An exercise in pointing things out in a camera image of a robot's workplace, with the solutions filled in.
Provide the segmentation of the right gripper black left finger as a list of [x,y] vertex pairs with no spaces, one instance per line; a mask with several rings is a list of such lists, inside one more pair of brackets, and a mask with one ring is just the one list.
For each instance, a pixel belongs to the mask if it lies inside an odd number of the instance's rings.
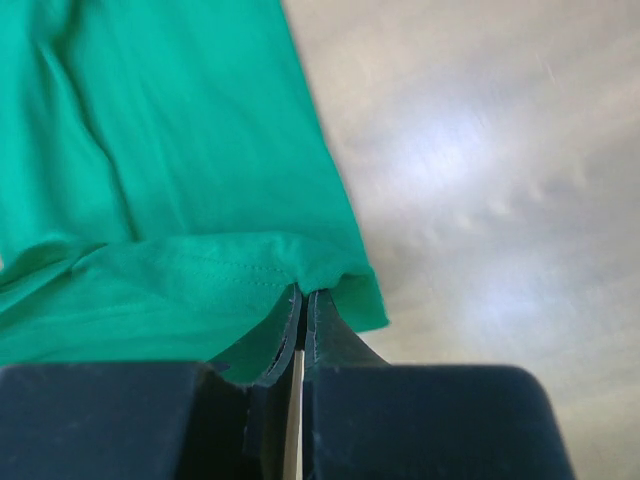
[[1,371],[5,479],[280,479],[303,298],[206,361]]

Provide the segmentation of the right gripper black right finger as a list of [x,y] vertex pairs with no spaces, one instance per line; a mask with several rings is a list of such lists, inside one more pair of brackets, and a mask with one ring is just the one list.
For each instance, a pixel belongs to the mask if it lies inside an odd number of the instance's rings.
[[327,291],[306,308],[307,479],[571,479],[549,398],[508,365],[392,365]]

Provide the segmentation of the green t shirt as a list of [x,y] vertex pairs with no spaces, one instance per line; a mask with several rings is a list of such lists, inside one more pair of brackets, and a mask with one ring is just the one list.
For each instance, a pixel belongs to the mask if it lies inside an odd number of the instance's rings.
[[208,360],[283,293],[388,318],[277,1],[1,5],[1,361]]

